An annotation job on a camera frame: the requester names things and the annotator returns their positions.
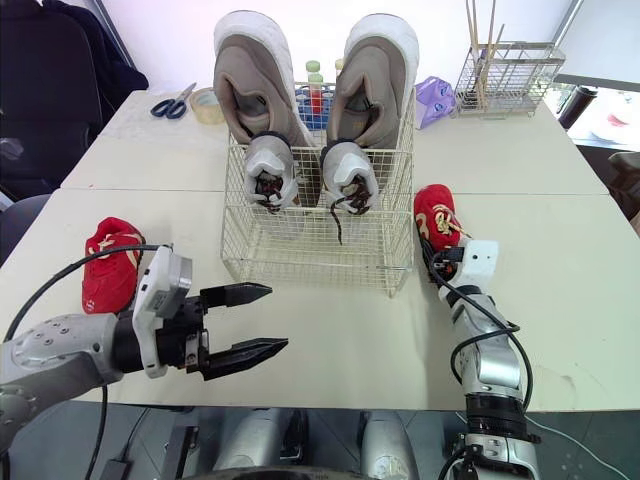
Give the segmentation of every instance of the red baby shoe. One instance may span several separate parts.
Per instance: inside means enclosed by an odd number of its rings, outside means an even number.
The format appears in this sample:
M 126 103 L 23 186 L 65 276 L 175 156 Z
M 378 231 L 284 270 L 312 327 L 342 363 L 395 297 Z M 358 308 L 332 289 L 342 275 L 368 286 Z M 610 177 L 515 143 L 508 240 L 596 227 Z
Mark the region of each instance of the red baby shoe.
M 460 235 L 467 235 L 455 216 L 453 196 L 444 185 L 429 185 L 416 194 L 413 214 L 420 235 L 428 240 L 434 252 L 456 247 Z
M 85 244 L 85 255 L 144 244 L 144 237 L 131 224 L 115 217 L 105 218 L 96 234 Z M 141 250 L 129 250 L 96 258 L 84 266 L 82 308 L 86 313 L 118 313 L 133 300 L 138 283 Z

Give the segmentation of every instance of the black shoelace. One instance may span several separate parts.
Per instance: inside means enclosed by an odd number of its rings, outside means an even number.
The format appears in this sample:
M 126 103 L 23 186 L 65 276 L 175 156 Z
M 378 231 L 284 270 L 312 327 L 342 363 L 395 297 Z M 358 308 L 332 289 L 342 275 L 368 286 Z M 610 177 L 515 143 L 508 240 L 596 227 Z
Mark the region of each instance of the black shoelace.
M 261 172 L 257 177 L 256 193 L 258 195 L 264 195 L 268 198 L 271 195 L 275 195 L 278 199 L 281 199 L 280 189 L 282 188 L 282 177 L 275 177 L 265 171 Z M 280 207 L 273 205 L 269 200 L 258 200 L 256 203 L 262 205 L 267 209 L 269 213 L 275 215 L 280 211 Z
M 352 185 L 356 187 L 356 190 L 351 195 L 342 197 L 331 204 L 331 216 L 338 226 L 338 241 L 340 242 L 340 245 L 342 245 L 342 225 L 340 225 L 340 220 L 338 219 L 338 215 L 336 215 L 336 206 L 342 202 L 351 201 L 351 207 L 356 209 L 354 213 L 349 212 L 352 215 L 364 215 L 370 208 L 367 206 L 367 202 L 371 198 L 371 194 L 369 193 L 369 190 L 367 190 L 367 185 L 364 179 L 360 175 L 356 175 L 353 182 L 351 182 L 347 187 Z

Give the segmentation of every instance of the blue scissors handle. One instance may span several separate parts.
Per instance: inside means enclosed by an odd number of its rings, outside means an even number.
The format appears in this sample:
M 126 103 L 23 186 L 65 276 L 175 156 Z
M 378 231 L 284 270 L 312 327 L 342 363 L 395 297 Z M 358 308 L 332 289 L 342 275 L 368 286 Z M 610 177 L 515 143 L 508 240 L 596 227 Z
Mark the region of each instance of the blue scissors handle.
M 170 98 L 168 100 L 163 100 L 153 107 L 151 109 L 151 115 L 154 117 L 166 116 L 169 119 L 175 119 L 180 118 L 186 111 L 187 105 L 184 101 L 179 100 L 176 102 L 174 99 Z

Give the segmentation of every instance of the wire rack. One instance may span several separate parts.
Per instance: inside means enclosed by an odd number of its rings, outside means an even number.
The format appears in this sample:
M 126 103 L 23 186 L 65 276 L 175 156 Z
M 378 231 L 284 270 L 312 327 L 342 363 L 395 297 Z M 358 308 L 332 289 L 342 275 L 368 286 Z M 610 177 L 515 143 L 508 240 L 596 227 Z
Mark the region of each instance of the wire rack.
M 322 88 L 325 94 L 333 91 L 330 84 Z M 322 109 L 310 109 L 308 98 L 302 97 L 308 87 L 300 85 L 298 92 L 301 118 L 317 145 L 292 148 L 299 205 L 273 214 L 248 203 L 243 190 L 247 146 L 230 137 L 222 260 L 237 281 L 365 287 L 393 296 L 413 266 L 414 99 L 401 121 L 396 149 L 364 150 L 380 196 L 362 216 L 335 210 L 340 245 L 319 163 L 332 96 L 323 97 Z
M 480 54 L 469 49 L 456 86 L 459 115 L 535 112 L 564 64 L 564 54 L 552 43 L 499 43 L 487 60 L 487 45 Z

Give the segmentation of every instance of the tape roll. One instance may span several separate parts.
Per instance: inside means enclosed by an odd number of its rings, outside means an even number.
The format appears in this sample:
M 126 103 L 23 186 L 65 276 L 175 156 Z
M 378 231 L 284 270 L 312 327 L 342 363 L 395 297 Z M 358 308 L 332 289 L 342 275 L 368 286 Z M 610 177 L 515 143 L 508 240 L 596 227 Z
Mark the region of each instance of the tape roll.
M 212 88 L 202 88 L 191 94 L 189 104 L 200 123 L 215 125 L 224 122 L 220 103 Z

